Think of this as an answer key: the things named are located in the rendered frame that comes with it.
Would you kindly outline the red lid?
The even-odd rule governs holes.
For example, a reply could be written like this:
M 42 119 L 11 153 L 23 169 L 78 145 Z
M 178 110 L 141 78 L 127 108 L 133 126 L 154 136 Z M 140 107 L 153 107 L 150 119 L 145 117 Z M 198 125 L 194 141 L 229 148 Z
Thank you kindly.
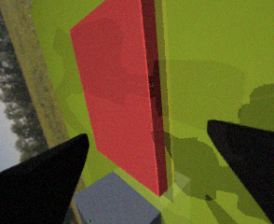
M 104 0 L 70 30 L 96 148 L 168 190 L 155 0 Z

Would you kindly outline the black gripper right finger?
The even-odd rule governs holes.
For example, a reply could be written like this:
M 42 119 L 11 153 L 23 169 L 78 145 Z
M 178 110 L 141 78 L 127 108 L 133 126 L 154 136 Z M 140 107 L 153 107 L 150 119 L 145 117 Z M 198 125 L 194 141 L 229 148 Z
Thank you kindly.
M 274 132 L 208 120 L 216 150 L 274 224 Z

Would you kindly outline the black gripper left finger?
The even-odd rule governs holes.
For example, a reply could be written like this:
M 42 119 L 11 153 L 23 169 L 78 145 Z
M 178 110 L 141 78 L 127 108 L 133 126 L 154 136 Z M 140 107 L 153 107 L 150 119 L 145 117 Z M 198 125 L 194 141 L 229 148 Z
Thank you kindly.
M 0 172 L 0 224 L 62 224 L 88 151 L 82 133 Z

